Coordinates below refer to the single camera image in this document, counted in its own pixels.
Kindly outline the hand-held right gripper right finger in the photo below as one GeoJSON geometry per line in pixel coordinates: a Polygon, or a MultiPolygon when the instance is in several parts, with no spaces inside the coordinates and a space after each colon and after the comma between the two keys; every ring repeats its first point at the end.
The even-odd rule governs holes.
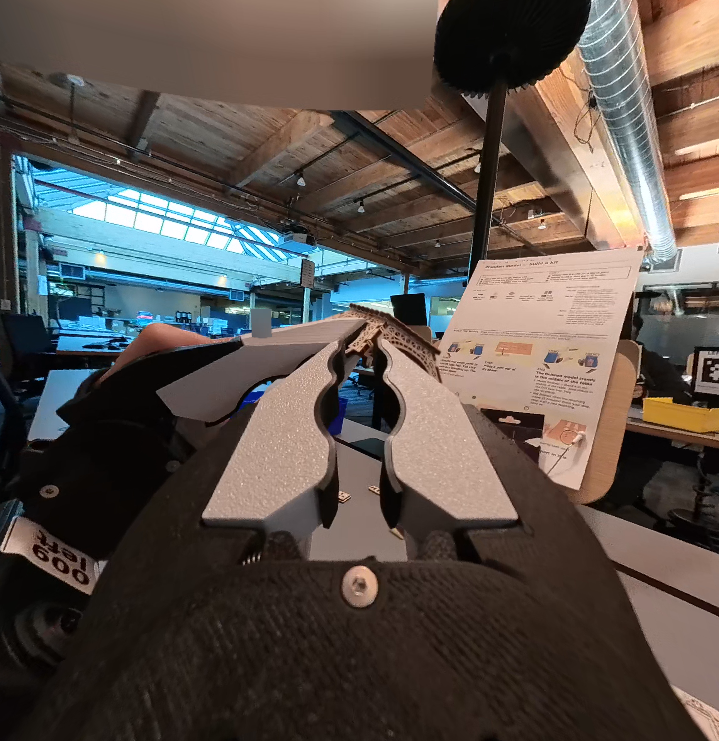
{"type": "Polygon", "coordinates": [[[418,557],[431,533],[499,530],[520,519],[457,396],[388,340],[383,383],[399,406],[384,444],[380,499],[390,528],[418,557]]]}

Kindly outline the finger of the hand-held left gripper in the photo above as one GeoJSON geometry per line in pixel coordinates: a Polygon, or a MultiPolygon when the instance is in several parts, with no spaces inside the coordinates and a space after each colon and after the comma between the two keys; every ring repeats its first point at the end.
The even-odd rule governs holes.
{"type": "Polygon", "coordinates": [[[157,390],[174,416],[214,424],[235,412],[253,387],[291,374],[333,341],[363,325],[359,318],[322,320],[245,338],[242,347],[157,390]]]}

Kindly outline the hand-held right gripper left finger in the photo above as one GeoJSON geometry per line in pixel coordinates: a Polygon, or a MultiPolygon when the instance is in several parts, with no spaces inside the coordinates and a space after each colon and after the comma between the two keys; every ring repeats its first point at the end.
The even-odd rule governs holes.
{"type": "Polygon", "coordinates": [[[260,560],[286,533],[298,558],[313,550],[339,510],[336,416],[344,341],[335,339],[239,414],[201,455],[201,524],[234,538],[232,560],[260,560]]]}

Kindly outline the wooden tower model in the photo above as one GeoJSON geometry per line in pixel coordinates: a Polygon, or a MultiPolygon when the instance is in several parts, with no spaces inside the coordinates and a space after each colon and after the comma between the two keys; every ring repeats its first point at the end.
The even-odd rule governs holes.
{"type": "Polygon", "coordinates": [[[371,361],[378,341],[383,338],[416,362],[428,375],[441,381],[437,364],[438,348],[390,314],[351,304],[349,310],[336,316],[336,319],[363,322],[359,334],[347,345],[347,356],[355,354],[371,361]]]}

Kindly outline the grey desk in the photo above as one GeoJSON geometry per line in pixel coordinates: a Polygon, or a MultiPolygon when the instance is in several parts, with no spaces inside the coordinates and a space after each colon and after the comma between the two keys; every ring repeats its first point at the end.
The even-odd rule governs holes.
{"type": "MultiPolygon", "coordinates": [[[[380,484],[386,434],[344,421],[336,438],[339,488],[349,495],[311,560],[405,561],[371,487],[380,484]]],[[[593,508],[577,510],[617,571],[666,678],[708,739],[719,739],[719,557],[593,508]]]]}

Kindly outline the person's left hand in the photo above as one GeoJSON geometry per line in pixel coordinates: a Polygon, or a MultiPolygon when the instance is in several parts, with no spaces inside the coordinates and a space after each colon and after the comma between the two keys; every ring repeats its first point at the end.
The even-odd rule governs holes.
{"type": "Polygon", "coordinates": [[[140,357],[179,347],[216,344],[216,340],[174,326],[154,323],[145,327],[132,343],[120,353],[112,367],[101,375],[95,385],[99,386],[108,377],[120,371],[140,357]]]}

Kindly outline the purple tower kit box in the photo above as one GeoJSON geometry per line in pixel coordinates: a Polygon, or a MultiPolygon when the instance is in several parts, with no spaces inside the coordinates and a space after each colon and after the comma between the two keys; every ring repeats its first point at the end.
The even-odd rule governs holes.
{"type": "Polygon", "coordinates": [[[484,409],[480,412],[535,465],[539,464],[545,417],[540,413],[484,409]]]}

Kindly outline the blue storage bin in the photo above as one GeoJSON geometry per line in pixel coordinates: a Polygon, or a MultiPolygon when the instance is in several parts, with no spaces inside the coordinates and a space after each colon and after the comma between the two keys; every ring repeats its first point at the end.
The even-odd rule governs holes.
{"type": "MultiPolygon", "coordinates": [[[[246,408],[250,404],[256,404],[260,401],[261,397],[264,395],[264,393],[268,390],[268,387],[264,386],[263,388],[260,388],[258,391],[252,391],[248,393],[242,404],[237,408],[237,411],[241,411],[242,409],[246,408]]],[[[343,397],[338,397],[338,412],[336,414],[336,417],[331,421],[331,423],[327,426],[327,431],[332,436],[337,436],[342,432],[343,429],[343,422],[346,416],[346,410],[347,410],[348,400],[343,397]]]]}

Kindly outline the black office chair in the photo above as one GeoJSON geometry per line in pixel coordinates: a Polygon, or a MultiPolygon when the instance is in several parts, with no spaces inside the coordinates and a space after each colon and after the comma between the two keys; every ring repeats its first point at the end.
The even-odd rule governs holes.
{"type": "Polygon", "coordinates": [[[49,372],[61,369],[46,325],[37,314],[2,315],[12,356],[9,385],[19,402],[39,396],[49,372]]]}

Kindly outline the black monitor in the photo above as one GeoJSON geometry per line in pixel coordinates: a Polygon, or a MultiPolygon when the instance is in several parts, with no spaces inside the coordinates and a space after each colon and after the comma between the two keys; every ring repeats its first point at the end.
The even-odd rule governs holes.
{"type": "Polygon", "coordinates": [[[393,316],[411,328],[428,325],[426,295],[424,293],[404,293],[390,297],[393,316]]]}

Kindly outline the printed instruction sheet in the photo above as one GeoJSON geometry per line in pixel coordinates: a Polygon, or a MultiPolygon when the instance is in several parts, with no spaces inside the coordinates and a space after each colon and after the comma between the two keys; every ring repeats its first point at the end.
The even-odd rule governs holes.
{"type": "Polygon", "coordinates": [[[440,343],[439,374],[461,403],[545,417],[540,468],[581,486],[643,254],[619,248],[485,260],[440,343]],[[564,448],[544,440],[583,425],[564,448]]]}

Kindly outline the yellow storage bin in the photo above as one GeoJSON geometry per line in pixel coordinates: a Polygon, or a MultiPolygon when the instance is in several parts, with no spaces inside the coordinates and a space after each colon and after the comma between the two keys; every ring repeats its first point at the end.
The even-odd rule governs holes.
{"type": "Polygon", "coordinates": [[[692,433],[719,433],[719,408],[676,404],[670,397],[643,400],[643,421],[692,433]]]}

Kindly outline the black spring stool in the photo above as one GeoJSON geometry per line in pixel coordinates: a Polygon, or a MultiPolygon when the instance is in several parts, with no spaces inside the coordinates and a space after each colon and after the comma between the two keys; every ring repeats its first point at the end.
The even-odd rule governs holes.
{"type": "Polygon", "coordinates": [[[698,457],[696,470],[698,481],[693,488],[692,506],[672,508],[667,522],[676,537],[719,555],[719,519],[715,514],[712,483],[704,469],[703,453],[698,457]]]}

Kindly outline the black white marker tag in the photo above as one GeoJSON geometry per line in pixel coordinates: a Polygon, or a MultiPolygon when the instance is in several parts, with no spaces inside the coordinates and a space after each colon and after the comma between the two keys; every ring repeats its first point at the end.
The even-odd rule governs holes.
{"type": "Polygon", "coordinates": [[[696,399],[719,399],[719,346],[696,346],[692,355],[691,389],[696,399]]]}

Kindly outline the black pleated disc on pole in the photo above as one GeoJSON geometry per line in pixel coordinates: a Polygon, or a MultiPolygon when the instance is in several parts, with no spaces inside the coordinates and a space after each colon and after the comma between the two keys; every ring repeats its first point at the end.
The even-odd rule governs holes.
{"type": "Polygon", "coordinates": [[[544,79],[574,50],[590,1],[449,1],[438,18],[434,66],[447,87],[486,97],[468,278],[486,258],[507,94],[544,79]]]}

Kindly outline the silver ventilation duct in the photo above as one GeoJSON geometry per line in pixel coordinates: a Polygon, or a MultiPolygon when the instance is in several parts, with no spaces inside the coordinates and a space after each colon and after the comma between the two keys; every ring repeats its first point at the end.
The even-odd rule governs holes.
{"type": "Polygon", "coordinates": [[[578,50],[643,223],[645,260],[673,262],[678,246],[637,2],[592,1],[578,50]]]}

